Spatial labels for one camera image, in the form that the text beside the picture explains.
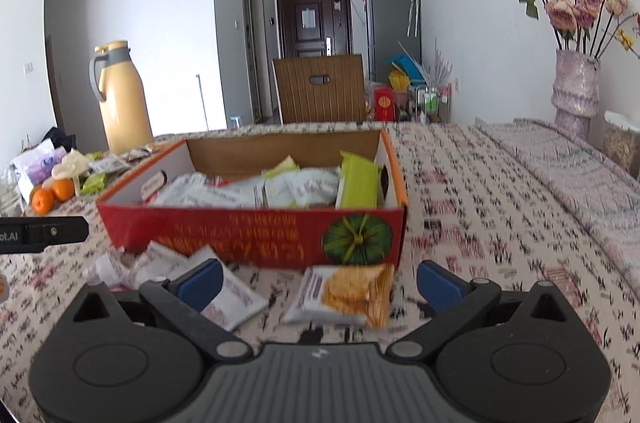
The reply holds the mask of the white orange cracker bag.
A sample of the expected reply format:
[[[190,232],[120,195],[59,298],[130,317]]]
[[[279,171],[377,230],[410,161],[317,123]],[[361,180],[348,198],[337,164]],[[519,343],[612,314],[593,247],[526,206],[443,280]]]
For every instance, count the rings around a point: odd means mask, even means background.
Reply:
[[[394,276],[390,264],[307,268],[282,322],[384,328]]]

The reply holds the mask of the green snack bag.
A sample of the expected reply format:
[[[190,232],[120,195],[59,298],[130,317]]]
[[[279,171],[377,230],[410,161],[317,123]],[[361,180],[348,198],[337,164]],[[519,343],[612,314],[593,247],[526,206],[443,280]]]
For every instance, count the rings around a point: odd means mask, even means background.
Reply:
[[[298,172],[299,165],[291,155],[285,157],[276,167],[262,173],[264,181],[264,197],[269,208],[295,207],[293,193],[288,187],[288,175]]]

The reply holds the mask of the long green snack pack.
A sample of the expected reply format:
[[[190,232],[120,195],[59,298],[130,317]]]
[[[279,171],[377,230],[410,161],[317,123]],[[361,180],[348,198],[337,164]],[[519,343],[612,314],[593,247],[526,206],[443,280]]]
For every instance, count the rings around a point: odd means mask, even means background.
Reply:
[[[335,206],[340,209],[377,208],[381,167],[352,152],[342,151],[341,156]]]

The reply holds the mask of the small white snack packet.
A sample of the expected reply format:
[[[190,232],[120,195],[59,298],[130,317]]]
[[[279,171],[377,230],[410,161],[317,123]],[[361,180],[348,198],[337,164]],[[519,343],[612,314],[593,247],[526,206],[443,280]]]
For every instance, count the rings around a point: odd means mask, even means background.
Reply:
[[[308,167],[284,175],[298,207],[331,206],[337,198],[340,175],[336,167]]]

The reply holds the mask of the white front snack packet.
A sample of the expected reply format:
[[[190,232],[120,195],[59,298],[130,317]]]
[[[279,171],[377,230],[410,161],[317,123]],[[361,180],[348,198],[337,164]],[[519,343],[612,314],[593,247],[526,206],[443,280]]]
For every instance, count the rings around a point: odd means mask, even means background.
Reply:
[[[91,284],[104,283],[108,287],[139,287],[139,275],[150,262],[145,253],[133,254],[121,250],[108,251],[96,258],[82,273]]]

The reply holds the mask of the pink snack bag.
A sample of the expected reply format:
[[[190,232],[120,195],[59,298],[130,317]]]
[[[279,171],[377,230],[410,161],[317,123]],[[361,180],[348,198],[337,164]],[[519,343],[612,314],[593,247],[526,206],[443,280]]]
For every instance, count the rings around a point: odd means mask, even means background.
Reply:
[[[146,202],[153,207],[259,208],[264,201],[265,179],[252,177],[222,183],[200,172],[176,177]]]

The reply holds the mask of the glass jar with snacks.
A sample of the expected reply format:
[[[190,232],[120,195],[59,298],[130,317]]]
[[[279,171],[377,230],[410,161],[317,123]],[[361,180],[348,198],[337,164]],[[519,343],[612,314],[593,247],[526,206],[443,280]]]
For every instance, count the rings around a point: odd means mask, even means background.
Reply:
[[[639,179],[640,127],[638,120],[631,120],[623,114],[606,111],[604,121],[604,153],[632,178]]]

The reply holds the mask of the middle orange mandarin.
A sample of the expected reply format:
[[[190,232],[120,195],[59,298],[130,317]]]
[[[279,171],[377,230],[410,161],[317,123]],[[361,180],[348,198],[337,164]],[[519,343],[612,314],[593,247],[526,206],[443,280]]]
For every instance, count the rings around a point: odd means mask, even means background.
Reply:
[[[55,198],[49,189],[37,188],[30,197],[30,207],[32,213],[37,216],[44,216],[51,212],[55,206]]]

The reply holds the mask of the orange mandarin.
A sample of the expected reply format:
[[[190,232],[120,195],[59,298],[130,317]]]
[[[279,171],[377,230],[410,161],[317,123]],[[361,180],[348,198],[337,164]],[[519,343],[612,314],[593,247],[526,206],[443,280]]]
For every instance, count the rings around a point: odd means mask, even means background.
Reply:
[[[55,206],[55,198],[49,189],[37,188],[30,197],[30,207],[32,213],[37,216],[44,216],[51,212]]]
[[[55,200],[60,203],[64,203],[75,196],[75,185],[70,178],[53,180],[50,189]]]

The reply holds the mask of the right orange mandarin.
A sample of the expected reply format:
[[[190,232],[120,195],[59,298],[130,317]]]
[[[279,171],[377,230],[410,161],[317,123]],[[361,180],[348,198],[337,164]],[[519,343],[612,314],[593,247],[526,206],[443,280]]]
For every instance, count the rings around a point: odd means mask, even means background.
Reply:
[[[70,178],[53,180],[50,189],[55,200],[60,203],[64,203],[75,196],[75,185]]]

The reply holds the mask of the purple tissue pack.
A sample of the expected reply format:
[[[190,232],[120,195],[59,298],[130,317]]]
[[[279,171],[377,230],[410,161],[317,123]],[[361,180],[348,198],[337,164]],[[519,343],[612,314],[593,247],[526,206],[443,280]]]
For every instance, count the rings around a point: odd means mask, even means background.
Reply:
[[[35,148],[14,157],[11,165],[17,175],[18,190],[25,201],[29,201],[36,184],[43,183],[51,176],[52,168],[61,163],[66,154],[64,146],[55,148],[52,140],[46,139]]]

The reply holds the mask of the small green snack packet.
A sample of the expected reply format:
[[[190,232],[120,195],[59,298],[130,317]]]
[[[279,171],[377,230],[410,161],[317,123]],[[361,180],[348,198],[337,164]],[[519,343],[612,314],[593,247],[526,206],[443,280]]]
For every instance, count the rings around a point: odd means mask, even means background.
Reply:
[[[100,193],[105,189],[107,180],[108,175],[104,174],[104,172],[100,172],[99,174],[90,174],[82,184],[80,193],[83,195]]]

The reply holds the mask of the cream fabric flower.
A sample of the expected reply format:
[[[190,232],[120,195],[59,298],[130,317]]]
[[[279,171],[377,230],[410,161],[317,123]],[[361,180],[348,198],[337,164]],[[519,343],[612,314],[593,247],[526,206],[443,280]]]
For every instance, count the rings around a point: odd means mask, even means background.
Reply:
[[[75,194],[78,195],[80,193],[80,177],[89,172],[90,162],[90,158],[86,157],[85,154],[73,149],[62,158],[60,163],[53,166],[51,177],[54,181],[72,180]]]

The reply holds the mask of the black bag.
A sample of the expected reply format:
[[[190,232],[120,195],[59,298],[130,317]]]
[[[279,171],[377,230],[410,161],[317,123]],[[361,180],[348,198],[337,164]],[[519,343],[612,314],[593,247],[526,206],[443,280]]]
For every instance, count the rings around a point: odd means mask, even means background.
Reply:
[[[42,141],[50,140],[55,147],[58,149],[62,146],[66,152],[70,152],[72,150],[77,149],[77,140],[75,135],[67,135],[61,128],[51,127],[46,135],[43,136]]]

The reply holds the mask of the white packets by jug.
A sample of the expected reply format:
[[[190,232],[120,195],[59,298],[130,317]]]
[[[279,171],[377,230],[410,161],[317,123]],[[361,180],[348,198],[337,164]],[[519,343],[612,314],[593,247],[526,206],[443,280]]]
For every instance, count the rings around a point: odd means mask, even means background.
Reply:
[[[116,175],[128,172],[130,168],[137,165],[158,151],[155,144],[147,144],[141,148],[134,148],[124,153],[105,153],[90,161],[88,167],[95,174]]]

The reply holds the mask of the red cardboard pumpkin box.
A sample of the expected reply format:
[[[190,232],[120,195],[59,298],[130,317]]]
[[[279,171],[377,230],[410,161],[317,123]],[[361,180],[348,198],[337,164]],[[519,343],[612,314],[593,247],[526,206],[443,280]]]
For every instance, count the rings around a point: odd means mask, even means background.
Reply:
[[[378,206],[366,208],[160,206],[143,198],[154,179],[196,172],[230,189],[287,157],[300,167],[338,167],[344,153],[378,166]],[[182,138],[102,193],[96,208],[115,247],[143,252],[158,242],[191,255],[208,245],[224,261],[265,268],[318,265],[398,265],[408,198],[385,131],[341,124],[302,124],[218,137]]]

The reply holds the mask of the yellow thermos jug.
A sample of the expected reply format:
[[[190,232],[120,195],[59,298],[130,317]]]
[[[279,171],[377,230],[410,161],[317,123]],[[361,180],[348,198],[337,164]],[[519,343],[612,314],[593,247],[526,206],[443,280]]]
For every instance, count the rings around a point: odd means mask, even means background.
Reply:
[[[126,40],[94,48],[89,80],[111,152],[125,153],[153,140],[142,79]]]

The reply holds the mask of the patterned fabric runner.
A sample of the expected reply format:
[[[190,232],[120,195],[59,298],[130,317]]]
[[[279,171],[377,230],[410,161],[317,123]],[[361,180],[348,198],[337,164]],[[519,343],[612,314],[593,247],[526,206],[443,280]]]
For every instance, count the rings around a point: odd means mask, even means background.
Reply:
[[[542,182],[626,280],[639,283],[639,183],[598,149],[543,120],[483,124],[480,131]]]

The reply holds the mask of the red gift box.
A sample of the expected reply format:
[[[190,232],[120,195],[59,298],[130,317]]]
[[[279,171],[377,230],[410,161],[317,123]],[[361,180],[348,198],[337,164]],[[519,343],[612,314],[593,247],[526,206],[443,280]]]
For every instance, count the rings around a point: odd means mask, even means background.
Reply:
[[[395,120],[395,95],[390,87],[378,85],[373,91],[373,110],[377,122]]]

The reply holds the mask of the brown woven chair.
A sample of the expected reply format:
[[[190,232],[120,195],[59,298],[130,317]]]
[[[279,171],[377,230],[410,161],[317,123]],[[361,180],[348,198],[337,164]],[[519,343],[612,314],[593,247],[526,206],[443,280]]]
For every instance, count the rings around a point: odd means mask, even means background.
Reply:
[[[282,124],[366,119],[360,54],[274,59],[272,66]]]

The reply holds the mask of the blue plastic dustpan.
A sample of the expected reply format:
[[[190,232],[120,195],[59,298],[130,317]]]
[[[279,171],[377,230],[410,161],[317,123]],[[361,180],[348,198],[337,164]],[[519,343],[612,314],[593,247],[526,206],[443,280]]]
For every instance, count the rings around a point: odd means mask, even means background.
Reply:
[[[386,63],[393,65],[394,68],[397,68],[397,70],[406,74],[412,85],[419,86],[425,84],[425,78],[423,77],[420,68],[406,54],[393,56],[387,59]]]

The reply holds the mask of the pink textured vase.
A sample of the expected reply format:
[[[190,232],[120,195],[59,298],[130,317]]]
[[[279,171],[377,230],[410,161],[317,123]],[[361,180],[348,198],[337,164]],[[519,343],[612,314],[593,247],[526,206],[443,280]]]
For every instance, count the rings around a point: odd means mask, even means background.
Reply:
[[[600,62],[574,50],[556,52],[551,103],[554,123],[573,136],[589,140],[591,120],[600,104]]]

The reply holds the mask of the dark brown entrance door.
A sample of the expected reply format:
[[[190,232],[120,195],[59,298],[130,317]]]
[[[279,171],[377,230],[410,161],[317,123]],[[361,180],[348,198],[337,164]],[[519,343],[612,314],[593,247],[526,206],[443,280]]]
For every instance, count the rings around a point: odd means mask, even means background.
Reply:
[[[352,54],[350,0],[277,0],[282,58]]]

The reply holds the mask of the grey refrigerator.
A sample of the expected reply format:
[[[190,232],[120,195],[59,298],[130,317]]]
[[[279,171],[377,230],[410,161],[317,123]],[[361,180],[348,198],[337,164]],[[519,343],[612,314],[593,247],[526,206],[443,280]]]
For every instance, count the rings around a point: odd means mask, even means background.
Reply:
[[[411,54],[422,61],[419,0],[364,0],[368,74],[387,84],[393,57]]]

